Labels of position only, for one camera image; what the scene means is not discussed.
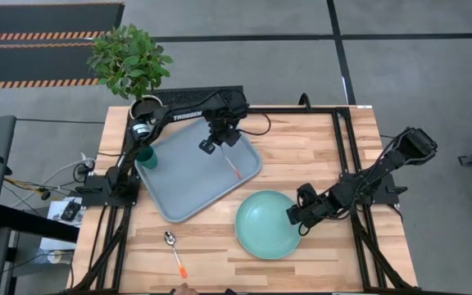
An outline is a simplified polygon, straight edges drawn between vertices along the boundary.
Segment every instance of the gray tray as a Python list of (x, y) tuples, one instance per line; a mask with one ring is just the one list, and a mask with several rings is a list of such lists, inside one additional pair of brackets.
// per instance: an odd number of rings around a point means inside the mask
[(208, 155), (198, 144), (209, 136), (205, 119), (176, 131), (152, 145), (158, 165), (149, 170), (135, 162), (143, 183), (163, 218), (169, 222), (187, 220), (204, 207), (260, 172), (258, 151), (242, 134), (229, 147), (223, 144), (227, 157), (239, 170), (242, 179), (225, 160), (220, 147)]

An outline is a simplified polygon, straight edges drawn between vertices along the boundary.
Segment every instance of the teal cup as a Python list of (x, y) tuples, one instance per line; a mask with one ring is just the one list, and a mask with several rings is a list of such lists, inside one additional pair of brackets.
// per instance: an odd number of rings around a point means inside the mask
[(136, 161), (147, 169), (154, 169), (157, 166), (157, 157), (152, 147), (144, 148), (136, 157)]

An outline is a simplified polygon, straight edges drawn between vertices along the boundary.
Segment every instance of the teal bowl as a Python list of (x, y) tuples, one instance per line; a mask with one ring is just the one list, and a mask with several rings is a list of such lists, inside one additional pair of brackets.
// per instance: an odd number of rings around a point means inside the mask
[(253, 193), (236, 213), (236, 235), (242, 246), (261, 259), (279, 259), (300, 243), (296, 225), (288, 221), (286, 210), (293, 200), (282, 193), (265, 190)]

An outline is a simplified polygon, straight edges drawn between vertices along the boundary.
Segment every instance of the concrete floor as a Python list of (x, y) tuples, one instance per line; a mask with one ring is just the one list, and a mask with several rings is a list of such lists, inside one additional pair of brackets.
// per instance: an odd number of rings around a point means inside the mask
[[(60, 2), (0, 0), (0, 3)], [(89, 2), (89, 0), (71, 1)], [(330, 34), (323, 0), (127, 0), (123, 23), (154, 36)], [(343, 34), (472, 33), (472, 1), (336, 1)], [(164, 88), (241, 84), (251, 103), (344, 104), (333, 41), (162, 44), (175, 59)], [(424, 128), (439, 145), (427, 165), (394, 173), (402, 195), (407, 241), (421, 287), (472, 293), (472, 39), (344, 42), (358, 104), (374, 106), (380, 132)], [(0, 89), (0, 115), (104, 120), (126, 104), (103, 87)], [(100, 125), (19, 122), (10, 167), (39, 181), (58, 167), (94, 156)], [(70, 180), (70, 172), (55, 180)], [(2, 203), (15, 198), (3, 191)], [(47, 204), (38, 197), (34, 207)], [(18, 279), (16, 294), (64, 288), (68, 269)]]

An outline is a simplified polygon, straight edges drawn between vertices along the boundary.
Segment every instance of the spoon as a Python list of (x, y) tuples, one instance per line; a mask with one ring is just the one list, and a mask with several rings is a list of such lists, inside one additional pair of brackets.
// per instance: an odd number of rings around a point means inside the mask
[(181, 264), (181, 260), (179, 259), (178, 253), (176, 252), (176, 248), (175, 248), (176, 237), (170, 231), (166, 231), (164, 237), (165, 237), (165, 243), (167, 243), (169, 246), (172, 246), (174, 257), (176, 258), (176, 262), (178, 262), (179, 274), (181, 275), (182, 278), (184, 279), (187, 278), (187, 271), (185, 270), (184, 266)]

